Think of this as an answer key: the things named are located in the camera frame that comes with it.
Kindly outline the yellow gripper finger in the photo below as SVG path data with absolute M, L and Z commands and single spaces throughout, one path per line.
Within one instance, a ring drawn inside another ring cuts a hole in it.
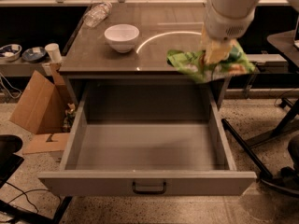
M 203 50 L 205 51 L 205 64 L 214 64 L 228 59 L 230 51 L 237 42 L 235 39 L 228 41 L 218 41 L 205 39 L 203 41 Z

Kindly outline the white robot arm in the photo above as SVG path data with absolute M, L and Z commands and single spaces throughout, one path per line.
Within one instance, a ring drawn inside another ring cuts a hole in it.
M 203 26 L 205 63 L 224 60 L 232 48 L 232 40 L 241 37 L 254 19 L 260 0 L 207 0 Z M 298 9 L 299 0 L 287 0 Z

